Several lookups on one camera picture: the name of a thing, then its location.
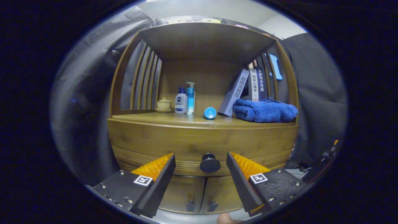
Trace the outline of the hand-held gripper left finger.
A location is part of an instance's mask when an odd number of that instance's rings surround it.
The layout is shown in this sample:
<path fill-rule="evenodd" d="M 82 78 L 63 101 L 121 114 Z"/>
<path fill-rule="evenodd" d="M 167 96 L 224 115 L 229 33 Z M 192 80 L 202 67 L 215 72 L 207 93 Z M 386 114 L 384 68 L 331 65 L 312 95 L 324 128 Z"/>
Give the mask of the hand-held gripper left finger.
<path fill-rule="evenodd" d="M 117 208 L 152 218 L 175 167 L 175 155 L 169 153 L 133 171 L 118 170 L 94 187 L 86 188 Z"/>

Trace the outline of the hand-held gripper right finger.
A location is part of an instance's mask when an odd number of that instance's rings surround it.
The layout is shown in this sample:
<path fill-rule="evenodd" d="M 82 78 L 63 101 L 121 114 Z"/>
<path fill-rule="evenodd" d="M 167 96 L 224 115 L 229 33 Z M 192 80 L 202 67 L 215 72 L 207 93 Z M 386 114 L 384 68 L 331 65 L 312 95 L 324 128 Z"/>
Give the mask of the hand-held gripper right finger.
<path fill-rule="evenodd" d="M 227 153 L 226 164 L 250 217 L 284 206 L 308 186 L 284 169 L 270 170 L 234 152 Z"/>

